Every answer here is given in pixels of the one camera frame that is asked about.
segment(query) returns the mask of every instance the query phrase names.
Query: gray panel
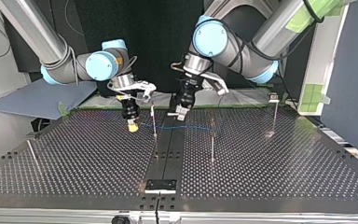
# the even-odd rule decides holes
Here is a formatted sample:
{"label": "gray panel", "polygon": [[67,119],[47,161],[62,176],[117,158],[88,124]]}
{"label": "gray panel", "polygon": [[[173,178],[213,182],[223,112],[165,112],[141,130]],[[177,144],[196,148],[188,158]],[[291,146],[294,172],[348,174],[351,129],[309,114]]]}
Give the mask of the gray panel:
{"label": "gray panel", "polygon": [[350,5],[327,96],[322,122],[358,148],[358,1]]}
{"label": "gray panel", "polygon": [[292,109],[279,109],[272,137],[272,108],[187,118],[214,131],[172,133],[170,153],[183,158],[168,161],[164,178],[179,179],[176,211],[358,213],[358,160]]}
{"label": "gray panel", "polygon": [[[143,122],[151,123],[147,114]],[[161,125],[164,111],[156,114]],[[33,145],[37,161],[30,150],[0,160],[0,207],[133,210],[149,203],[142,191],[155,139],[148,127],[129,133],[120,111],[79,111]]]}
{"label": "gray panel", "polygon": [[49,85],[37,80],[0,99],[0,112],[34,118],[59,119],[60,104],[66,111],[80,105],[97,90],[95,82],[82,81],[68,85]]}

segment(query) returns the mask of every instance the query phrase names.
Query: metal rod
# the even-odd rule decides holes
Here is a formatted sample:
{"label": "metal rod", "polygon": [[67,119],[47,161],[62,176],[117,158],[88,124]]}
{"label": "metal rod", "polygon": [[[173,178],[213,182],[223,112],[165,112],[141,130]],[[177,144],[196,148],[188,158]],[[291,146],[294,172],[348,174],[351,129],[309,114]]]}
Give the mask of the metal rod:
{"label": "metal rod", "polygon": [[27,139],[28,148],[31,150],[32,158],[37,159],[36,154],[34,154],[34,148],[32,147],[31,140]]}
{"label": "metal rod", "polygon": [[212,151],[211,151],[212,162],[214,162],[214,136],[212,136]]}
{"label": "metal rod", "polygon": [[278,103],[275,103],[274,122],[272,123],[272,131],[275,132],[275,122],[277,120]]}
{"label": "metal rod", "polygon": [[0,0],[0,9],[42,63],[56,63],[65,44],[34,0]]}

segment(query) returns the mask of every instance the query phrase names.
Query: black metal plate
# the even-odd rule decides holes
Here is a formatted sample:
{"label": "black metal plate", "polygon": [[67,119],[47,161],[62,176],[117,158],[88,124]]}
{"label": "black metal plate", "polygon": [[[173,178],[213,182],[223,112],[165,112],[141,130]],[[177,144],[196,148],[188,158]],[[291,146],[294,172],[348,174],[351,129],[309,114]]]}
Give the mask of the black metal plate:
{"label": "black metal plate", "polygon": [[215,131],[173,131],[183,158],[164,178],[179,180],[175,210],[358,213],[358,160],[291,109],[269,137],[272,121],[273,108],[191,111],[186,125]]}

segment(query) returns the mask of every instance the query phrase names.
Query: metal bracket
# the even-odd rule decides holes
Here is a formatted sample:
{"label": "metal bracket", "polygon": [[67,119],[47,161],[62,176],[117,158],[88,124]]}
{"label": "metal bracket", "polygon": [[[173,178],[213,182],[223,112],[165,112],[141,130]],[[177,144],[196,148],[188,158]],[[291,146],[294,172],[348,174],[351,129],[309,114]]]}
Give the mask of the metal bracket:
{"label": "metal bracket", "polygon": [[201,74],[201,76],[205,78],[205,81],[202,83],[204,89],[214,89],[219,96],[229,93],[225,80],[217,74],[206,72]]}
{"label": "metal bracket", "polygon": [[180,217],[180,214],[171,214],[170,215],[170,220],[168,222],[169,224],[181,224],[182,223],[182,219]]}
{"label": "metal bracket", "polygon": [[175,194],[176,193],[176,180],[147,180],[146,194]]}

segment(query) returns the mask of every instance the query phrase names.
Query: green tape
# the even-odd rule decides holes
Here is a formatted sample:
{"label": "green tape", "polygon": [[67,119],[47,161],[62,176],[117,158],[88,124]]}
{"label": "green tape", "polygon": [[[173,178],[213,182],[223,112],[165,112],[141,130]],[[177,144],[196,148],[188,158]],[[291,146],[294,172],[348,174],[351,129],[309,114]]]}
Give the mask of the green tape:
{"label": "green tape", "polygon": [[[322,18],[332,9],[342,3],[342,0],[309,0],[310,5],[319,18]],[[287,23],[286,29],[301,33],[313,22],[313,18],[305,6],[298,10],[296,15]]]}
{"label": "green tape", "polygon": [[65,104],[63,102],[58,103],[58,109],[60,110],[60,114],[63,117],[67,117],[70,112],[66,110]]}
{"label": "green tape", "polygon": [[301,112],[316,112],[319,103],[322,102],[322,89],[323,85],[319,84],[306,84],[303,97],[301,99]]}

